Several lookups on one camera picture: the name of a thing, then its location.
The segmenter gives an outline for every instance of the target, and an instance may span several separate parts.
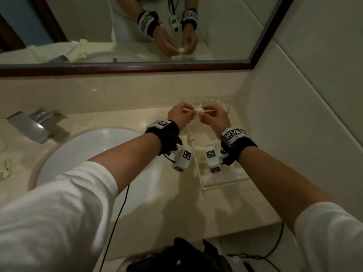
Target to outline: mirror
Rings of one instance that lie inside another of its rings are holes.
[[[0,0],[0,65],[246,64],[282,1]]]

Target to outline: wrist strap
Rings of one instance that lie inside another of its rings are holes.
[[[187,24],[192,24],[194,30],[198,26],[198,14],[195,8],[191,8],[183,12],[183,19],[181,21],[181,30],[184,30]]]
[[[160,25],[159,16],[155,11],[143,11],[138,17],[139,29],[152,38],[154,30]]]
[[[238,161],[241,152],[246,147],[257,147],[246,131],[235,127],[228,128],[222,133],[221,146],[229,154],[226,160],[223,160],[223,163],[226,165],[231,165],[234,161]]]
[[[145,133],[157,135],[161,141],[161,151],[158,155],[166,154],[176,149],[176,144],[183,145],[179,138],[179,127],[171,120],[159,120],[146,127]]]

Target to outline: faucet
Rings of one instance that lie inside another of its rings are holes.
[[[8,122],[21,131],[26,137],[35,142],[44,144],[50,138],[54,137],[54,133],[48,131],[43,124],[54,116],[54,112],[49,112],[44,108],[40,108],[29,116],[19,111],[7,118]]]

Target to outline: mirror frame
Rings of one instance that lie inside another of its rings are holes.
[[[251,70],[261,58],[292,2],[293,0],[279,0],[248,59],[195,61],[192,63],[138,62],[0,65],[0,77]]]

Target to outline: beige countertop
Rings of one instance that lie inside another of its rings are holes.
[[[71,136],[107,127],[144,132],[150,122],[165,119],[169,109],[72,114],[59,126]],[[229,115],[233,125],[243,127],[234,109]],[[0,160],[10,162],[12,173],[0,181],[0,194],[6,194],[8,201],[14,201],[28,191],[28,179],[40,160],[60,144],[52,140],[44,145],[32,142],[6,120],[0,120],[0,130],[0,139],[7,145],[7,150],[0,153]],[[186,136],[186,131],[181,133],[183,141]],[[119,219],[108,260],[162,248],[177,236],[195,242],[280,221],[251,180],[202,192],[196,165],[191,164],[187,171],[178,173],[169,161],[163,161],[157,193]]]

